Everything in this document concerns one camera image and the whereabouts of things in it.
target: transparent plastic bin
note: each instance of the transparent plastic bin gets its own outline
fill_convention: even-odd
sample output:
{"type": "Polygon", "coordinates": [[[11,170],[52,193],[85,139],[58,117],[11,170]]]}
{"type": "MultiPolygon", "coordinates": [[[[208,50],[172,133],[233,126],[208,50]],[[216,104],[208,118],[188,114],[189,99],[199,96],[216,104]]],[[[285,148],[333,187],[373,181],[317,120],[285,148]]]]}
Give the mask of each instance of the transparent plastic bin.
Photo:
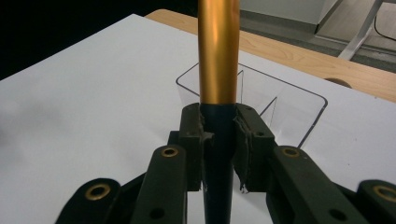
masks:
{"type": "MultiPolygon", "coordinates": [[[[199,102],[199,66],[177,78],[183,105],[199,102]]],[[[311,91],[238,64],[237,102],[253,107],[279,145],[302,147],[327,106],[311,91]]]]}

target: white table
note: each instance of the white table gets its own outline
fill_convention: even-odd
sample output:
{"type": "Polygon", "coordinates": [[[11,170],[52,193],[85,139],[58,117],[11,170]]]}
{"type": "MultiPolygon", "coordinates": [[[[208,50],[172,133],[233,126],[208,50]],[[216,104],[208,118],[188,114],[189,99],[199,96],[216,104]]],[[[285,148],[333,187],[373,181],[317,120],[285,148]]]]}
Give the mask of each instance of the white table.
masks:
{"type": "MultiPolygon", "coordinates": [[[[53,223],[87,181],[144,173],[178,129],[175,79],[197,50],[196,35],[130,16],[1,81],[0,223],[53,223]]],[[[328,99],[304,150],[331,180],[396,183],[396,104],[242,51],[239,61],[328,99]]],[[[264,194],[235,188],[232,223],[243,222],[271,223],[264,194]]],[[[202,192],[189,194],[189,223],[204,223],[202,192]]]]}

